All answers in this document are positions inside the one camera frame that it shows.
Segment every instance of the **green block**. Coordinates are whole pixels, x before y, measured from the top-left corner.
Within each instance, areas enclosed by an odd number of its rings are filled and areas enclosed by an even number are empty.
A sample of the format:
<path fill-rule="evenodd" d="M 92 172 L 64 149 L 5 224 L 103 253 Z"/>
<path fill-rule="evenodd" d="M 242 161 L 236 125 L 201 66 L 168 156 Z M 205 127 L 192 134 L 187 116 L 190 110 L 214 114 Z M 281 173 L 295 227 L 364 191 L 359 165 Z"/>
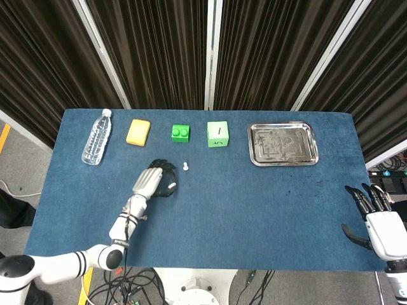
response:
<path fill-rule="evenodd" d="M 188 143 L 190 141 L 190 126 L 172 125 L 171 138 L 173 142 Z"/>
<path fill-rule="evenodd" d="M 224 147 L 229 143 L 228 122 L 208 122 L 208 146 Z"/>

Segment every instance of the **yellow tape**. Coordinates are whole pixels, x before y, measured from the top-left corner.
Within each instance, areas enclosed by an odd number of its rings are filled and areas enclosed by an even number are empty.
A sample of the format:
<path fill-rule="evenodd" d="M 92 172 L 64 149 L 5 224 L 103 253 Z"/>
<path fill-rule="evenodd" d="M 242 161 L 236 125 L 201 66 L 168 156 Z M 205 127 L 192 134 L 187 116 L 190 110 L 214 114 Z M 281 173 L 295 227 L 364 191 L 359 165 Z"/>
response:
<path fill-rule="evenodd" d="M 86 274 L 83 276 L 83 288 L 85 289 L 87 295 L 89 295 L 90 282 L 92 281 L 92 273 L 93 268 L 89 268 L 88 272 L 86 272 Z M 83 289 L 81 288 L 81 294 L 79 296 L 78 305 L 85 305 L 85 303 L 86 295 L 83 292 Z"/>
<path fill-rule="evenodd" d="M 4 126 L 4 128 L 3 128 L 3 132 L 0 135 L 0 154 L 1 154 L 1 151 L 3 150 L 4 143 L 6 143 L 6 139 L 7 139 L 9 131 L 10 131 L 10 125 L 6 124 L 6 126 Z"/>

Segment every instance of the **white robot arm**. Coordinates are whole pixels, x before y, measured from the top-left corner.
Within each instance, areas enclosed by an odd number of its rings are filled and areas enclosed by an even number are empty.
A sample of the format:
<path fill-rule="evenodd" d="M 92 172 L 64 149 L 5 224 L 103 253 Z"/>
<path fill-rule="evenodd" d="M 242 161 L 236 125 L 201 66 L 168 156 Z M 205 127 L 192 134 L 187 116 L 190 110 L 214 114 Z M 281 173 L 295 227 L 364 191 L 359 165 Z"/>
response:
<path fill-rule="evenodd" d="M 407 304 L 407 231 L 397 212 L 393 212 L 387 194 L 377 185 L 362 184 L 366 195 L 353 187 L 345 186 L 352 195 L 369 233 L 365 240 L 355 236 L 346 224 L 342 230 L 351 242 L 369 250 L 387 263 L 385 269 L 399 304 Z"/>
<path fill-rule="evenodd" d="M 53 257 L 15 255 L 0 260 L 0 303 L 24 304 L 31 281 L 40 278 L 45 284 L 55 284 L 83 276 L 89 268 L 114 270 L 123 258 L 129 239 L 153 195 L 169 196 L 175 191 L 175 167 L 167 160 L 154 160 L 144 170 L 133 187 L 123 211 L 113 224 L 109 236 L 112 244 L 96 245 L 86 251 L 77 251 Z M 170 188 L 157 190 L 163 171 L 172 176 Z"/>

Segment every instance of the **yellow sponge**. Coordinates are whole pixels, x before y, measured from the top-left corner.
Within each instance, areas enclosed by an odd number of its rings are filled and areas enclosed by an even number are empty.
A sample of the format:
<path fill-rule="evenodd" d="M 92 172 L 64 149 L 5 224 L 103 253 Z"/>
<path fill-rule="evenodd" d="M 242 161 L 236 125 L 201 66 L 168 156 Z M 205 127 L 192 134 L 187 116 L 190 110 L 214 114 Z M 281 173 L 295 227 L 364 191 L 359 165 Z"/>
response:
<path fill-rule="evenodd" d="M 128 130 L 126 142 L 133 145 L 146 145 L 147 135 L 150 130 L 150 122 L 142 119 L 134 119 Z"/>

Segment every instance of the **dark curtain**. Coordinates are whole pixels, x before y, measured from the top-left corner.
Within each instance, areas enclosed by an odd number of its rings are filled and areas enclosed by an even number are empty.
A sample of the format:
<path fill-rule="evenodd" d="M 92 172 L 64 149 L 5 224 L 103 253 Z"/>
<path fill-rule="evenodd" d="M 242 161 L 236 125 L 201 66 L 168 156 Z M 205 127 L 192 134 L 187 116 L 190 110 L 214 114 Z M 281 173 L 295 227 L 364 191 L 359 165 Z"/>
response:
<path fill-rule="evenodd" d="M 207 0 L 88 4 L 133 108 L 204 108 Z"/>
<path fill-rule="evenodd" d="M 301 110 L 353 115 L 366 161 L 407 139 L 407 1 L 374 1 Z"/>
<path fill-rule="evenodd" d="M 353 0 L 224 0 L 214 108 L 290 110 Z"/>
<path fill-rule="evenodd" d="M 0 109 L 53 146 L 64 110 L 122 108 L 70 0 L 0 2 Z"/>

